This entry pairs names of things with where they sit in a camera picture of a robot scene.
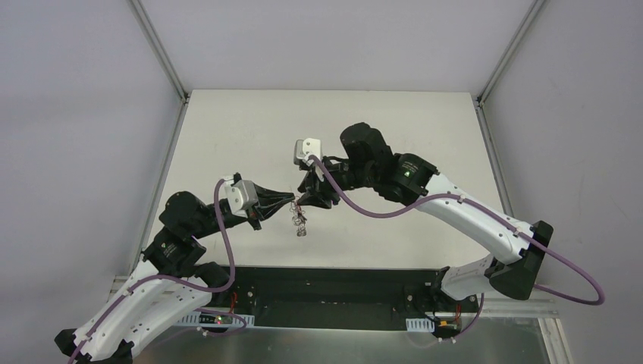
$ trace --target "purple cable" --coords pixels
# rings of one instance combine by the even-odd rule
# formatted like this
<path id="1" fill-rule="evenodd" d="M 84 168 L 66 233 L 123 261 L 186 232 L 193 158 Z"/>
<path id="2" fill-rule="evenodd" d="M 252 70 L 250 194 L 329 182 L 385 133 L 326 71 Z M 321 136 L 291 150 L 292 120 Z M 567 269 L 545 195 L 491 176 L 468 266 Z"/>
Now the purple cable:
<path id="1" fill-rule="evenodd" d="M 330 174 L 330 172 L 328 172 L 328 169 L 326 169 L 326 167 L 324 166 L 322 161 L 319 160 L 319 158 L 317 158 L 314 155 L 311 155 L 310 158 L 311 158 L 311 160 L 313 160 L 315 162 L 317 167 L 319 167 L 321 169 L 321 171 L 324 172 L 324 176 L 326 176 L 326 178 L 328 179 L 328 182 L 331 184 L 331 186 L 335 189 L 337 194 L 339 194 L 341 199 L 343 199 L 344 202 L 348 206 L 352 207 L 354 210 L 356 210 L 360 214 L 369 216 L 371 218 L 393 218 L 393 217 L 396 217 L 396 216 L 400 216 L 403 213 L 408 212 L 408 211 L 414 209 L 415 207 L 420 206 L 421 204 L 423 204 L 425 202 L 428 202 L 428 201 L 431 201 L 433 199 L 455 199 L 455 200 L 460 200 L 461 199 L 461 197 L 458 196 L 458 195 L 452 195 L 452 194 L 449 194 L 449 193 L 439 193 L 439 194 L 435 194 L 435 195 L 431 195 L 431 196 L 422 197 L 421 199 L 418 199 L 417 201 L 415 201 L 411 205 L 408 205 L 407 207 L 404 207 L 403 209 L 400 209 L 400 210 L 397 210 L 397 211 L 394 211 L 394 212 L 388 212 L 388 213 L 384 213 L 384 214 L 378 214 L 376 212 L 370 212 L 368 210 L 365 210 L 365 209 L 359 207 L 358 205 L 356 205 L 353 201 L 351 201 L 348 198 L 348 196 L 344 193 L 344 191 L 342 191 L 342 189 L 339 187 L 339 185 L 337 184 L 337 182 L 335 181 L 333 176 Z M 489 217 L 493 218 L 495 221 L 498 221 L 500 224 L 502 224 L 505 228 L 509 229 L 512 233 L 516 233 L 518 231 L 518 229 L 516 229 L 516 227 L 511 225 L 509 222 L 505 221 L 505 219 L 503 219 L 500 216 L 496 215 L 490 209 L 487 209 L 486 207 L 484 207 L 483 205 L 477 203 L 476 201 L 472 201 L 470 199 L 463 199 L 463 202 L 475 207 L 476 209 L 478 209 L 478 210 L 480 210 L 482 212 L 484 212 L 486 215 L 488 215 Z M 528 236 L 527 234 L 525 234 L 525 233 L 523 233 L 521 231 L 518 231 L 517 234 L 522 239 L 527 240 L 530 244 L 535 245 L 540 250 L 542 250 L 545 253 L 549 254 L 550 256 L 552 256 L 557 261 L 559 261 L 559 262 L 563 263 L 564 265 L 570 267 L 573 271 L 575 271 L 576 273 L 581 275 L 596 290 L 596 293 L 598 294 L 598 299 L 596 299 L 594 301 L 584 300 L 582 298 L 578 298 L 578 297 L 570 296 L 570 295 L 565 294 L 565 293 L 558 292 L 557 290 L 552 290 L 551 288 L 548 288 L 548 287 L 543 287 L 540 284 L 534 284 L 534 288 L 537 288 L 539 290 L 543 290 L 544 292 L 551 293 L 554 296 L 564 298 L 565 300 L 570 300 L 572 302 L 581 303 L 581 304 L 584 304 L 584 305 L 599 306 L 599 305 L 602 305 L 605 302 L 605 292 L 603 292 L 603 288 L 598 284 L 598 282 L 596 282 L 596 280 L 592 276 L 589 275 L 589 273 L 587 273 L 586 271 L 582 270 L 580 267 L 578 267 L 576 264 L 574 264 L 571 261 L 569 261 L 567 258 L 561 256 L 560 254 L 554 252 L 553 250 L 547 248 L 546 246 L 542 245 L 538 241 L 534 240 L 532 237 Z"/>
<path id="2" fill-rule="evenodd" d="M 145 277 L 143 279 L 140 279 L 135 284 L 132 284 L 131 287 L 127 288 L 127 292 L 129 294 L 134 293 L 135 289 L 140 287 L 141 284 L 145 284 L 145 283 L 147 283 L 149 281 L 153 281 L 155 279 L 166 279 L 168 281 L 173 281 L 173 282 L 182 284 L 182 285 L 184 285 L 186 287 L 190 287 L 190 288 L 193 288 L 195 290 L 200 290 L 202 292 L 208 292 L 208 293 L 219 293 L 219 292 L 223 292 L 223 291 L 227 290 L 228 288 L 232 287 L 232 284 L 234 283 L 234 279 L 235 279 L 235 274 L 236 274 L 236 270 L 235 270 L 235 267 L 234 267 L 234 257 L 232 255 L 232 246 L 230 245 L 230 239 L 228 239 L 227 231 L 225 230 L 225 224 L 224 224 L 224 221 L 223 221 L 223 214 L 221 214 L 221 207 L 218 204 L 219 190 L 221 189 L 221 186 L 223 186 L 224 183 L 225 183 L 225 180 L 219 180 L 219 182 L 217 182 L 217 185 L 215 186 L 215 204 L 214 205 L 215 205 L 215 216 L 217 218 L 217 224 L 219 225 L 219 228 L 221 230 L 221 235 L 223 237 L 223 243 L 225 245 L 225 250 L 227 252 L 227 258 L 228 258 L 228 260 L 230 262 L 230 279 L 228 279 L 227 283 L 224 284 L 221 287 L 209 288 L 209 287 L 199 286 L 197 284 L 190 283 L 188 281 L 184 281 L 184 280 L 182 280 L 180 278 L 172 277 L 170 275 L 151 275 L 149 277 Z M 96 320 L 96 323 L 94 323 L 94 325 L 85 333 L 85 336 L 86 337 L 91 337 L 96 332 L 98 327 L 105 321 L 107 316 L 109 316 L 109 314 L 112 311 L 114 311 L 116 309 L 116 307 L 121 302 L 123 302 L 125 297 L 126 296 L 121 295 L 111 305 L 109 305 L 109 307 L 102 313 L 102 315 L 99 317 L 99 319 Z M 74 364 L 74 360 L 76 360 L 76 356 L 78 356 L 80 351 L 83 349 L 83 347 L 85 346 L 85 343 L 86 343 L 86 340 L 82 340 L 78 344 L 78 346 L 76 347 L 74 352 L 69 357 L 69 361 L 67 361 L 67 364 Z"/>
<path id="3" fill-rule="evenodd" d="M 465 332 L 467 332 L 473 324 L 475 324 L 478 319 L 480 318 L 480 314 L 482 313 L 482 305 L 485 304 L 485 294 L 480 293 L 480 303 L 478 305 L 478 311 L 475 313 L 475 316 L 473 316 L 473 320 L 462 330 L 456 337 L 461 337 Z"/>

